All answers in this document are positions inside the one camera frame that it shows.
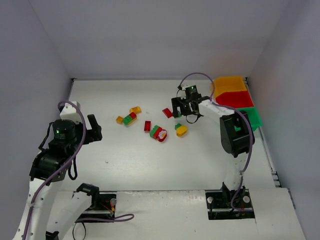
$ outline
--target gray wall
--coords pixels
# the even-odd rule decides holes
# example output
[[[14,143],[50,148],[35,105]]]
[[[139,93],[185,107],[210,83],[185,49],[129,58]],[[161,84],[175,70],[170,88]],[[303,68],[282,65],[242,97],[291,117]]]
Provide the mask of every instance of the gray wall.
[[[26,0],[0,7],[0,233],[12,239],[29,189],[29,171],[70,79]]]
[[[292,0],[249,79],[306,238],[320,239],[320,1]]]
[[[289,0],[30,0],[72,77],[248,76]]]

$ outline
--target purple cable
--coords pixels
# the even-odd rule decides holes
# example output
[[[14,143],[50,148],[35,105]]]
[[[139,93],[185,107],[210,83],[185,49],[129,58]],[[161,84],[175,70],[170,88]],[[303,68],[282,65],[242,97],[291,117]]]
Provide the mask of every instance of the purple cable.
[[[187,76],[185,76],[182,81],[180,82],[179,86],[181,86],[181,84],[184,82],[184,80],[186,80],[187,77],[191,76],[191,75],[195,75],[195,74],[199,74],[199,75],[203,75],[203,76],[206,76],[211,82],[212,82],[212,86],[213,86],[213,90],[212,90],[212,93],[210,94],[210,101],[213,105],[217,106],[217,107],[220,107],[220,108],[226,108],[226,109],[230,109],[230,110],[233,110],[234,112],[236,112],[244,121],[246,127],[248,128],[248,131],[249,131],[249,151],[248,151],[248,157],[246,159],[246,162],[245,162],[245,165],[244,165],[244,168],[242,170],[240,170],[240,175],[241,175],[241,181],[240,181],[240,185],[238,187],[238,189],[235,191],[235,194],[233,195],[232,199],[231,199],[231,207],[235,210],[238,210],[237,208],[234,207],[234,200],[236,198],[236,196],[239,194],[240,190],[241,190],[241,187],[242,187],[242,183],[243,183],[243,173],[247,170],[248,166],[249,166],[249,162],[250,162],[250,159],[251,159],[251,155],[252,155],[252,148],[253,148],[253,144],[254,144],[254,141],[253,141],[253,132],[252,132],[252,129],[251,129],[251,126],[250,126],[250,123],[249,121],[247,120],[247,118],[236,108],[232,107],[232,106],[228,106],[228,105],[220,105],[216,102],[214,102],[212,100],[212,97],[214,95],[214,92],[216,90],[216,86],[215,86],[215,83],[214,81],[212,80],[212,78],[210,76],[208,76],[207,74],[203,73],[203,72],[192,72],[192,73],[189,73]]]
[[[31,199],[31,204],[33,204],[35,201],[36,201],[36,198],[38,196],[38,194],[40,193],[40,191],[42,190],[42,188],[47,185],[47,183],[49,183],[54,177],[56,177],[60,172],[66,170],[69,165],[71,164],[71,161],[76,157],[76,155],[78,154],[78,152],[80,151],[82,145],[84,144],[85,142],[85,138],[86,138],[86,121],[85,121],[85,117],[84,115],[82,114],[82,112],[80,111],[80,109],[74,104],[72,103],[71,101],[68,101],[68,100],[63,100],[63,101],[60,101],[58,103],[58,108],[62,105],[62,104],[70,104],[71,106],[73,106],[76,110],[76,112],[80,115],[80,118],[81,118],[81,121],[82,121],[82,124],[83,124],[83,133],[82,133],[82,138],[81,138],[81,141],[77,147],[77,149],[75,150],[74,154],[64,163],[64,165],[62,165],[57,171],[55,171],[51,176],[49,176],[40,186],[39,188],[35,191],[32,199]],[[29,212],[28,212],[28,216],[26,218],[26,222],[25,222],[25,227],[24,227],[24,231],[23,231],[23,237],[22,237],[22,240],[26,240],[27,238],[27,234],[28,234],[28,228],[29,228],[29,225],[30,225],[30,222],[31,222],[31,217],[32,217],[32,212],[34,210],[34,207],[33,206],[30,206],[29,208]]]
[[[97,218],[97,217],[84,217],[84,218],[79,218],[77,221],[75,221],[76,223],[81,223],[84,221],[100,221],[100,222],[104,222],[104,223],[123,223],[123,222],[127,222],[130,221],[132,219],[134,219],[135,215],[132,213],[128,213],[128,214],[124,214],[121,216],[117,216],[113,219],[103,219],[103,218]]]

